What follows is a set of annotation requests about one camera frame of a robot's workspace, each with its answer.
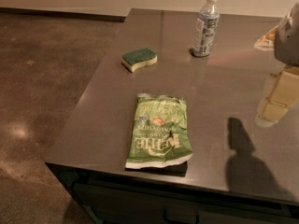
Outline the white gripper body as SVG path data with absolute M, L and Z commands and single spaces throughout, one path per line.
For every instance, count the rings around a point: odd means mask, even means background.
M 287 65 L 299 65 L 299 3 L 278 24 L 274 53 L 277 60 Z

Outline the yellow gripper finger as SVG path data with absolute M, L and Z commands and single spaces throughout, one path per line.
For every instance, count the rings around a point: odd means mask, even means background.
M 299 100 L 299 68 L 286 66 L 271 77 L 274 79 L 274 85 L 268 101 L 278 106 L 293 106 Z
M 271 74 L 265 81 L 262 98 L 257 107 L 255 123 L 263 128 L 268 128 L 278 123 L 287 113 L 288 107 L 270 101 L 270 94 L 275 90 L 278 82 L 278 74 Z

